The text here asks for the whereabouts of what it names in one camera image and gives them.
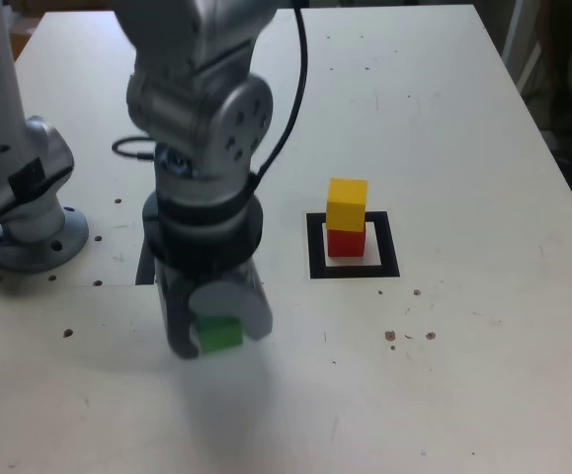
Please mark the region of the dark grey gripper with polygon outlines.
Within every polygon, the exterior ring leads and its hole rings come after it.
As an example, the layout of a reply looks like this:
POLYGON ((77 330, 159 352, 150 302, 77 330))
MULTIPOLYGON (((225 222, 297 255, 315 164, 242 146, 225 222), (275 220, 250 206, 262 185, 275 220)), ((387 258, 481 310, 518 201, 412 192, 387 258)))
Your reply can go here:
POLYGON ((167 342, 177 357, 195 359, 200 355, 191 338, 193 313, 200 330, 237 328, 253 341, 271 334, 273 314, 253 258, 233 268, 207 271, 203 275, 190 275, 157 257, 154 266, 157 284, 164 293, 175 286, 188 294, 198 288, 190 296, 189 304, 188 298, 181 294, 162 298, 167 342))

